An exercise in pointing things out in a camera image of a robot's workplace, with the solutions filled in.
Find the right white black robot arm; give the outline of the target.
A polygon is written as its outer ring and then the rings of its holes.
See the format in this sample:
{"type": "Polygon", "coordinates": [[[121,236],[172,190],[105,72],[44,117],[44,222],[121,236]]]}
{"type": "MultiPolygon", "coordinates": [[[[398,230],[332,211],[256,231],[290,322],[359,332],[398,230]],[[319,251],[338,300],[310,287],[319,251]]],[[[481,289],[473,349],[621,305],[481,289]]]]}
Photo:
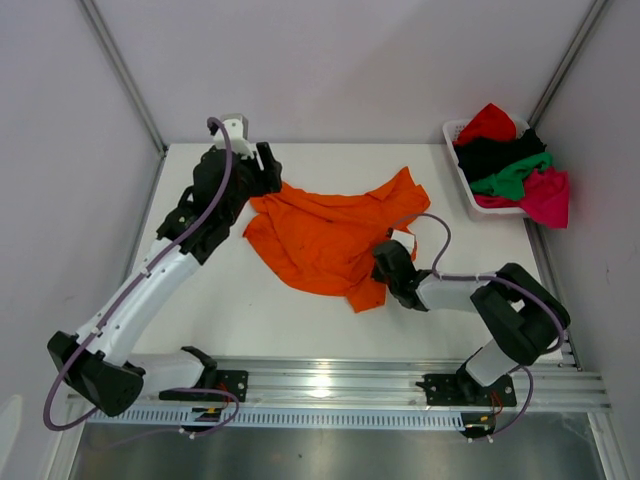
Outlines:
{"type": "Polygon", "coordinates": [[[445,275],[417,269],[407,249],[388,240],[373,250],[372,277],[405,308],[479,315],[491,340],[453,374],[427,373],[416,386],[429,406],[514,407],[511,374],[564,342],[565,307],[517,263],[495,273],[445,275]]]}

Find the orange t shirt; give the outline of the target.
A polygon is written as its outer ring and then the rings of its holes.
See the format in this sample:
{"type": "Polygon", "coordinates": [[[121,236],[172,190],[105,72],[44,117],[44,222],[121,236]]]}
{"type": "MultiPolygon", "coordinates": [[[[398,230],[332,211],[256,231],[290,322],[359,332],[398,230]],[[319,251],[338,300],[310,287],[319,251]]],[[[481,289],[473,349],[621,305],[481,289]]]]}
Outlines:
{"type": "Polygon", "coordinates": [[[309,193],[288,184],[250,200],[256,215],[244,237],[287,286],[343,297],[356,313],[385,304],[386,287],[372,278],[373,249],[390,228],[408,232],[410,216],[431,200],[410,170],[361,195],[309,193]]]}

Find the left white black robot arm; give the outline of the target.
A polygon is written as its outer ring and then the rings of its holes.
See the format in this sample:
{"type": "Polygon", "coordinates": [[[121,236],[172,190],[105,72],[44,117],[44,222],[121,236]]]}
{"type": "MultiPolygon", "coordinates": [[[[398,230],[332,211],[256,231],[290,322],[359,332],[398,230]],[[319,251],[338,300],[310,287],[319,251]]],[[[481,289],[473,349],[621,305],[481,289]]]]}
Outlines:
{"type": "Polygon", "coordinates": [[[137,272],[75,333],[58,331],[49,340],[62,381],[110,417],[146,395],[211,397],[217,362],[208,354],[185,346],[174,354],[135,355],[133,348],[165,302],[229,237],[246,203],[281,191],[281,173],[266,142],[249,156],[218,146],[206,151],[137,272]]]}

